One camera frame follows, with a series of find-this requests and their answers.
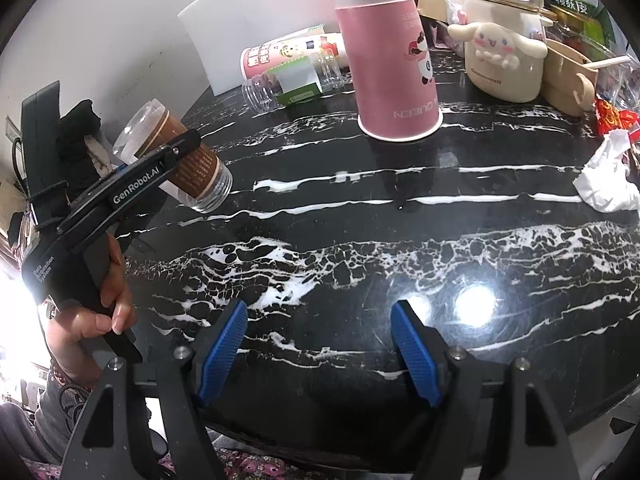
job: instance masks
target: plastic cup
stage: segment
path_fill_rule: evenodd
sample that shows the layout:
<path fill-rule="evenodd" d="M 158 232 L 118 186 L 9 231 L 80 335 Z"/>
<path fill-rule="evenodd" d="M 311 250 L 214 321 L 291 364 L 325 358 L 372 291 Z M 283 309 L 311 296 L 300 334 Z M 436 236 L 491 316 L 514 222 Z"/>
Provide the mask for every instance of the plastic cup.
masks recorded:
<path fill-rule="evenodd" d="M 183 134 L 187 128 L 157 99 L 146 103 L 129 121 L 113 147 L 124 163 L 132 164 L 148 152 Z M 233 178 L 216 153 L 200 144 L 178 163 L 160 187 L 201 213 L 217 208 L 229 194 Z"/>

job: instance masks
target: black marble table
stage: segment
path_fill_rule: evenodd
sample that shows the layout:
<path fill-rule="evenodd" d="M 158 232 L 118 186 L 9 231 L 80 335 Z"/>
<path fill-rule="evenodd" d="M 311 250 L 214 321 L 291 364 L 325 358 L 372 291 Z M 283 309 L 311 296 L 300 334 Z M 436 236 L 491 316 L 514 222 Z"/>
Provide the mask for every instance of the black marble table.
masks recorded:
<path fill-rule="evenodd" d="M 232 194 L 203 216 L 159 192 L 117 234 L 146 354 L 250 306 L 213 427 L 290 460 L 414 468 L 431 413 L 390 334 L 401 298 L 479 358 L 526 356 L 570 431 L 638 384 L 638 214 L 572 185 L 593 118 L 494 100 L 453 54 L 433 64 L 444 124 L 409 144 L 364 135 L 350 85 L 263 116 L 208 90 L 185 116 Z"/>

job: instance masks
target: fingernail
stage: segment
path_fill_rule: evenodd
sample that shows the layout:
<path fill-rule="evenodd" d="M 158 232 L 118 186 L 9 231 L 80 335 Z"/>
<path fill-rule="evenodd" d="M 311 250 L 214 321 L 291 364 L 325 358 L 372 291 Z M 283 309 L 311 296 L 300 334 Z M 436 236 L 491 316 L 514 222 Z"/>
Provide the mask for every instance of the fingernail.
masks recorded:
<path fill-rule="evenodd" d="M 95 317 L 95 327 L 98 332 L 108 332 L 111 330 L 111 318 L 109 316 L 98 314 L 98 316 Z"/>
<path fill-rule="evenodd" d="M 120 335 L 122 334 L 122 329 L 124 328 L 124 319 L 121 317 L 115 317 L 113 319 L 113 331 Z"/>

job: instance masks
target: red snack wrapper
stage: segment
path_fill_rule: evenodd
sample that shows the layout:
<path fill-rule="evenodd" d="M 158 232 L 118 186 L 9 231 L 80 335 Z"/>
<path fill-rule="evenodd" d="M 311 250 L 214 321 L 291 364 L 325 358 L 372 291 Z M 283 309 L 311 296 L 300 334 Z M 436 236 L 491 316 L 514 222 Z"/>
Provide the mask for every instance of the red snack wrapper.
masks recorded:
<path fill-rule="evenodd" d="M 622 122 L 616 107 L 604 99 L 596 99 L 596 118 L 598 120 L 598 135 L 604 136 L 611 130 L 621 130 Z"/>
<path fill-rule="evenodd" d="M 640 116 L 631 110 L 618 110 L 611 103 L 596 99 L 596 118 L 601 136 L 611 130 L 627 130 L 632 144 L 640 139 Z"/>
<path fill-rule="evenodd" d="M 620 116 L 622 128 L 624 130 L 629 130 L 629 132 L 631 131 L 631 128 L 634 126 L 634 124 L 638 123 L 638 118 L 640 118 L 638 114 L 632 112 L 631 110 L 620 110 L 618 115 Z"/>

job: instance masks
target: white board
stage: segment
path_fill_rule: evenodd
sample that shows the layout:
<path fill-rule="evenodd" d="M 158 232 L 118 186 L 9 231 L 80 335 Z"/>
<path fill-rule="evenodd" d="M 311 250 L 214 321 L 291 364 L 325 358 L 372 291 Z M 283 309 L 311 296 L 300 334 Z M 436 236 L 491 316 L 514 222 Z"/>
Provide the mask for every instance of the white board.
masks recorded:
<path fill-rule="evenodd" d="M 196 0 L 178 15 L 215 95 L 242 84 L 240 55 L 302 28 L 337 19 L 333 0 Z"/>

